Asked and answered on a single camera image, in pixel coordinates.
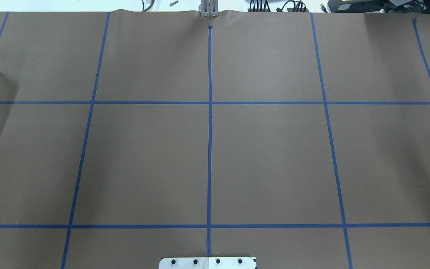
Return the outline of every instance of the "mounting plate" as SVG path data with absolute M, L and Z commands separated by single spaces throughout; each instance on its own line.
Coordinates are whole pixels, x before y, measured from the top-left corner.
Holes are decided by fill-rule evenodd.
M 159 269 L 256 269 L 255 257 L 163 258 Z

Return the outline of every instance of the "horizontal blue line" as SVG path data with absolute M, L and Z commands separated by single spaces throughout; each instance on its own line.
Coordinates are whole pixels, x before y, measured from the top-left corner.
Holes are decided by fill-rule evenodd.
M 29 105 L 52 105 L 52 104 L 91 104 L 90 101 L 0 101 L 0 104 L 29 104 Z
M 5 225 L 0 229 L 277 229 L 277 228 L 408 228 L 430 227 L 430 223 L 320 223 L 320 224 L 167 224 L 167 225 Z
M 362 101 L 329 101 L 329 105 L 430 105 L 430 102 L 362 102 Z M 0 104 L 92 104 L 91 101 L 0 101 Z M 172 105 L 208 105 L 204 101 L 94 101 L 94 104 L 172 104 Z M 213 105 L 323 105 L 318 101 L 214 101 Z

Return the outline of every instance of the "white background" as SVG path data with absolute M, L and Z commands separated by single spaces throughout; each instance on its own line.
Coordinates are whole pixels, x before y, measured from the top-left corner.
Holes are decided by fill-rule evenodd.
M 179 0 L 179 3 L 170 7 L 175 0 L 155 0 L 151 11 L 184 11 L 198 10 L 200 0 Z M 303 0 L 310 12 L 322 12 L 320 4 L 328 8 L 328 0 Z M 150 0 L 145 0 L 146 7 Z M 282 7 L 285 0 L 268 0 L 272 12 Z M 237 10 L 246 12 L 249 0 L 218 0 L 219 11 Z M 142 0 L 0 0 L 0 11 L 12 12 L 107 12 L 118 9 L 141 11 Z

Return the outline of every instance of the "white bracket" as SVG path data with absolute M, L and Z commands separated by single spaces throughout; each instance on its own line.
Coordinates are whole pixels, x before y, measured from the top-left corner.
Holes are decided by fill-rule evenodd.
M 163 258 L 159 269 L 256 269 L 255 257 Z
M 202 17 L 218 17 L 218 0 L 202 0 L 200 15 Z

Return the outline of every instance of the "label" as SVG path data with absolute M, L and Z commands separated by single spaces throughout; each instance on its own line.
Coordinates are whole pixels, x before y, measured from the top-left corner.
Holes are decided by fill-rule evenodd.
M 340 11 L 340 10 L 347 10 L 350 6 L 351 6 L 351 4 L 342 4 L 342 5 L 339 5 L 338 11 Z

